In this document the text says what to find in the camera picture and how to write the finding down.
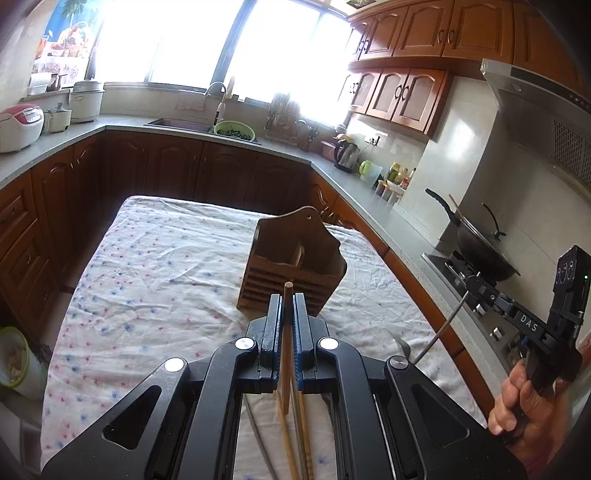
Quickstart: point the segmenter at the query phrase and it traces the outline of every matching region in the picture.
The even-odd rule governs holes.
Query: green bowl
[[[220,133],[220,132],[229,132],[229,131],[240,132],[242,135],[245,135],[249,138],[240,138],[240,137],[235,137],[234,135]],[[221,135],[223,137],[228,137],[228,138],[237,138],[240,140],[247,140],[247,141],[253,141],[255,139],[255,131],[252,128],[250,128],[247,124],[243,124],[242,122],[235,122],[233,120],[224,120],[223,122],[219,122],[213,128],[213,132],[216,135]]]

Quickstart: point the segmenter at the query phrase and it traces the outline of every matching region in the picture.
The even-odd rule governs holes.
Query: power outlet
[[[365,137],[365,141],[369,144],[377,145],[378,141],[379,141],[379,135],[378,134],[367,135]]]

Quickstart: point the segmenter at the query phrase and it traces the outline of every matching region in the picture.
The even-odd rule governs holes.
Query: wooden utensil holder
[[[304,294],[308,314],[317,316],[347,271],[339,247],[313,207],[260,219],[237,307],[266,311],[271,294],[283,293],[290,281]]]

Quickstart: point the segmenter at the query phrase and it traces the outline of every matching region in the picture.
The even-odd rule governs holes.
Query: window
[[[349,60],[346,20],[298,0],[117,0],[104,14],[96,78],[207,88],[270,102],[289,93],[304,116],[337,124]]]

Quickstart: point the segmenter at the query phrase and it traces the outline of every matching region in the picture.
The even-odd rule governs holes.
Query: countertop
[[[310,164],[355,208],[393,252],[398,255],[446,317],[456,307],[457,298],[455,295],[421,257],[423,253],[437,254],[437,252],[396,209],[376,197],[373,190],[362,182],[358,176],[336,169],[331,161],[318,154],[307,153],[290,145],[264,138],[257,139],[261,143],[258,145],[218,135],[145,125],[153,120],[154,118],[127,115],[101,115],[94,122],[72,124],[66,132],[42,135],[39,140],[20,152],[0,154],[0,189],[45,158],[106,129],[195,138],[272,154],[288,160]],[[465,308],[460,309],[457,317],[452,321],[452,328],[472,357],[491,389],[491,393],[497,395],[501,390],[501,382],[507,376],[506,372]]]

